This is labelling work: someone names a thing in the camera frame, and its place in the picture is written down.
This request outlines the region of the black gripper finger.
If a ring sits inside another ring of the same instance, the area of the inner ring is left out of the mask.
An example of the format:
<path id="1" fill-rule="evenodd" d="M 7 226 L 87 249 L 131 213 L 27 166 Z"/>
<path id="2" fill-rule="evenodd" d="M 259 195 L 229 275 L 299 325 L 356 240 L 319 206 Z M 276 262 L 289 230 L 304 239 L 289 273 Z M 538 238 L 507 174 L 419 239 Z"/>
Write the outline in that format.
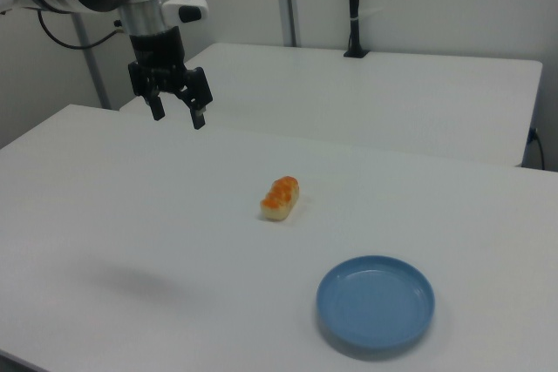
<path id="1" fill-rule="evenodd" d="M 165 111 L 160 99 L 160 90 L 151 81 L 147 81 L 140 88 L 140 96 L 145 100 L 151 110 L 154 120 L 165 117 Z"/>
<path id="2" fill-rule="evenodd" d="M 185 70 L 182 86 L 175 96 L 188 107 L 194 129 L 200 130 L 206 124 L 206 107 L 213 101 L 204 70 L 201 67 Z"/>

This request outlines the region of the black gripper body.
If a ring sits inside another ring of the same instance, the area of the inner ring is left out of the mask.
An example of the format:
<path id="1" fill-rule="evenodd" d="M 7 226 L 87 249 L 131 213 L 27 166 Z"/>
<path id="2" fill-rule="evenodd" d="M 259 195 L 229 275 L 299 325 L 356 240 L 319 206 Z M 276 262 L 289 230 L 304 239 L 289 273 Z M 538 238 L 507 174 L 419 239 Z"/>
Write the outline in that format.
<path id="1" fill-rule="evenodd" d="M 201 67 L 188 70 L 177 27 L 151 36 L 130 36 L 135 60 L 128 65 L 133 93 L 150 96 L 155 91 L 176 93 L 184 89 L 205 91 Z"/>

